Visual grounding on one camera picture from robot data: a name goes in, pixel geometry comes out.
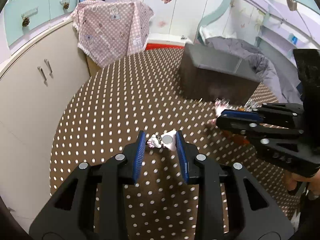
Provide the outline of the right hand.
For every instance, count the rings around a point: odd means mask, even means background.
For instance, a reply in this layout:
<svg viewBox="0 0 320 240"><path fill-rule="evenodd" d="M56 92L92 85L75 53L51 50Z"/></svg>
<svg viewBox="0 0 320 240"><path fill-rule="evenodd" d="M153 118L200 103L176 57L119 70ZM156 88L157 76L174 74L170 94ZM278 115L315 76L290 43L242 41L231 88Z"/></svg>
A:
<svg viewBox="0 0 320 240"><path fill-rule="evenodd" d="M320 193L320 170L317 171L317 173L310 178L289 172L287 170L284 170L284 176L283 176L283 183L287 189L288 192L292 193L295 191L298 183L308 183L308 190L316 197L319 197Z"/></svg>

